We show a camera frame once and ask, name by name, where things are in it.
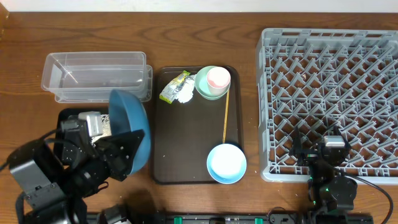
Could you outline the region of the pile of rice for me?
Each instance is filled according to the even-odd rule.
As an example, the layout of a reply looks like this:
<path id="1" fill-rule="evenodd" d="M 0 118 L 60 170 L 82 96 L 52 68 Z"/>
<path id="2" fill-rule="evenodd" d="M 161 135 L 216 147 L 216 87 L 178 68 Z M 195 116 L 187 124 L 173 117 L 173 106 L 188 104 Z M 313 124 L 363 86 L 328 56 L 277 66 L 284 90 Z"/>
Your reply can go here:
<path id="1" fill-rule="evenodd" d="M 101 122 L 103 127 L 102 136 L 110 136 L 111 135 L 111 127 L 110 127 L 110 119 L 108 114 L 101 115 Z"/>

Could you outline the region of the dark blue plate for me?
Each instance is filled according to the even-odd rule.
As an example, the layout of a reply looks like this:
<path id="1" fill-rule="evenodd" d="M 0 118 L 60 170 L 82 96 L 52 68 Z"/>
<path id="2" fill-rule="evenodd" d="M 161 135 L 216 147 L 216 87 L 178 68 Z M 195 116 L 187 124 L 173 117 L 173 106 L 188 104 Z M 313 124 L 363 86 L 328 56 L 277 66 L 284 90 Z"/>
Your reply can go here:
<path id="1" fill-rule="evenodd" d="M 150 158 L 151 135 L 148 117 L 140 99 L 124 90 L 112 90 L 109 96 L 109 121 L 111 134 L 117 135 L 128 131 L 144 131 L 143 140 L 132 160 L 129 175 L 142 169 Z"/>

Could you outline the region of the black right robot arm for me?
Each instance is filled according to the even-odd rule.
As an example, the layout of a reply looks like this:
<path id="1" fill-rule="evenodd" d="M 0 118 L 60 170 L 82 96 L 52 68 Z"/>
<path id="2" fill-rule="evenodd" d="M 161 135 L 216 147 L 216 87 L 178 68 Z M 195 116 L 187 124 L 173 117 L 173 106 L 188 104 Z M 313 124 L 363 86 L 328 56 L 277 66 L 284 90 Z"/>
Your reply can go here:
<path id="1" fill-rule="evenodd" d="M 358 185 L 335 168 L 350 150 L 351 145 L 338 128 L 312 147 L 304 146 L 299 129 L 294 129 L 289 154 L 297 158 L 298 166 L 309 168 L 308 199 L 314 204 L 302 223 L 348 223 L 347 212 L 354 209 Z"/>

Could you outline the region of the white tissue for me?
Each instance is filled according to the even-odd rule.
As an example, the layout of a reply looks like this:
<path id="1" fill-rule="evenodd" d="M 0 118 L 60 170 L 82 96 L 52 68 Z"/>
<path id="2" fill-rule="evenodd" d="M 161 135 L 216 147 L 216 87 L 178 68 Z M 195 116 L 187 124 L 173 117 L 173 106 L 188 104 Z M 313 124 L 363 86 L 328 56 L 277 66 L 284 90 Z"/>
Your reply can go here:
<path id="1" fill-rule="evenodd" d="M 187 103 L 192 99 L 193 90 L 195 89 L 195 79 L 196 79 L 196 75 L 189 75 L 185 79 L 181 89 L 179 90 L 179 92 L 177 94 L 178 102 Z"/>

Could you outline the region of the yellow green snack wrapper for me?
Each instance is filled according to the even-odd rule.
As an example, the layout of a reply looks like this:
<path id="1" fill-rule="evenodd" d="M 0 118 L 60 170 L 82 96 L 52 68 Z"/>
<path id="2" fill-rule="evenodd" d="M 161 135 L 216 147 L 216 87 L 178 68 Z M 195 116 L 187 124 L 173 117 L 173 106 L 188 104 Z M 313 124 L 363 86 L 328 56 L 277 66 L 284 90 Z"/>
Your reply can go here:
<path id="1" fill-rule="evenodd" d="M 159 94 L 159 98 L 171 104 L 177 97 L 180 89 L 182 88 L 186 78 L 190 72 L 184 70 L 181 74 L 171 80 Z"/>

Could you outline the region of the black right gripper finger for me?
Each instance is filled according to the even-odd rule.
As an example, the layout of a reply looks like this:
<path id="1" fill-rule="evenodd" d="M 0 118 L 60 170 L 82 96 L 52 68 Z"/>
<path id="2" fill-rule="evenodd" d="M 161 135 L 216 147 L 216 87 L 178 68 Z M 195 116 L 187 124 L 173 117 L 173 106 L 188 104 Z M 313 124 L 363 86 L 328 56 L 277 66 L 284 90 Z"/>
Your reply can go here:
<path id="1" fill-rule="evenodd" d="M 342 137 L 343 137 L 343 135 L 342 135 L 342 133 L 341 133 L 341 131 L 340 131 L 340 129 L 339 129 L 338 126 L 334 126 L 334 127 L 333 127 L 333 133 L 334 133 L 334 136 L 342 136 Z M 344 148 L 350 148 L 351 145 L 349 144 L 349 142 L 347 141 L 347 139 L 344 138 L 344 137 L 343 137 L 343 139 L 345 140 L 345 146 L 344 146 Z"/>
<path id="2" fill-rule="evenodd" d="M 297 126 L 294 129 L 292 150 L 293 150 L 293 152 L 302 152 L 302 143 L 301 143 L 300 131 L 299 131 L 299 128 Z"/>

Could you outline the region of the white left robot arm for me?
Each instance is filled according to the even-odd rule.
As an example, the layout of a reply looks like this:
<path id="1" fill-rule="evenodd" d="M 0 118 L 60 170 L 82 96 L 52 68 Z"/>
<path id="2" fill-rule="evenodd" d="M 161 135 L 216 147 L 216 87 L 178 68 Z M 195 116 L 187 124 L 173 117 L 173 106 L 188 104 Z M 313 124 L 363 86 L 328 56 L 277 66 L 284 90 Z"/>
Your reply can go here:
<path id="1" fill-rule="evenodd" d="M 84 198 L 131 173 L 144 130 L 106 136 L 91 144 L 88 122 L 70 119 L 12 152 L 5 165 L 22 189 L 19 223 L 86 223 Z"/>

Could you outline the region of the light blue bowl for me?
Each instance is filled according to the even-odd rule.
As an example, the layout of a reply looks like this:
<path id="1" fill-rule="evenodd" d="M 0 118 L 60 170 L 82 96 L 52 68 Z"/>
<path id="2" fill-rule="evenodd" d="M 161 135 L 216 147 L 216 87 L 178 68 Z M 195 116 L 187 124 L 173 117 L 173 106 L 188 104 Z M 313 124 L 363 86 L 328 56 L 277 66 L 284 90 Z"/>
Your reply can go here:
<path id="1" fill-rule="evenodd" d="M 247 160 L 243 151 L 233 144 L 219 144 L 209 153 L 206 168 L 221 184 L 235 184 L 245 175 Z"/>

